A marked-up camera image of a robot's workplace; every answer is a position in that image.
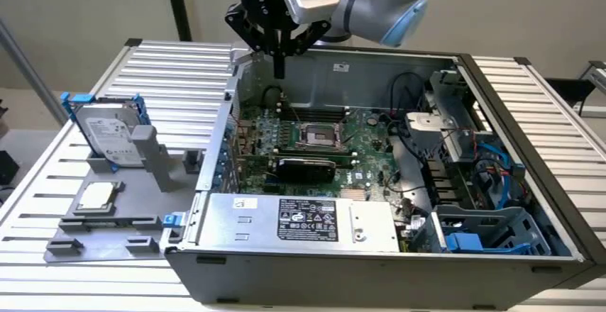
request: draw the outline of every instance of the white wall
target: white wall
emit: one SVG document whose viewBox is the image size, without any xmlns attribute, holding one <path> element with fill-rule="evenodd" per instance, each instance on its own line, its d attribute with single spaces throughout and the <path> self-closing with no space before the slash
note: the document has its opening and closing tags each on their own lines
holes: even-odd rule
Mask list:
<svg viewBox="0 0 606 312">
<path fill-rule="evenodd" d="M 606 60 L 604 1 L 429 0 L 405 48 L 524 56 L 546 76 L 575 77 Z M 185 2 L 193 39 L 232 41 L 237 0 Z M 88 90 L 128 37 L 177 38 L 168 0 L 0 0 L 0 15 L 53 89 Z M 2 52 L 0 74 L 0 87 L 28 86 Z"/>
<path fill-rule="evenodd" d="M 126 38 L 177 39 L 168 0 L 0 0 L 0 16 L 56 90 L 88 91 Z M 2 50 L 0 75 L 29 87 Z"/>
</svg>

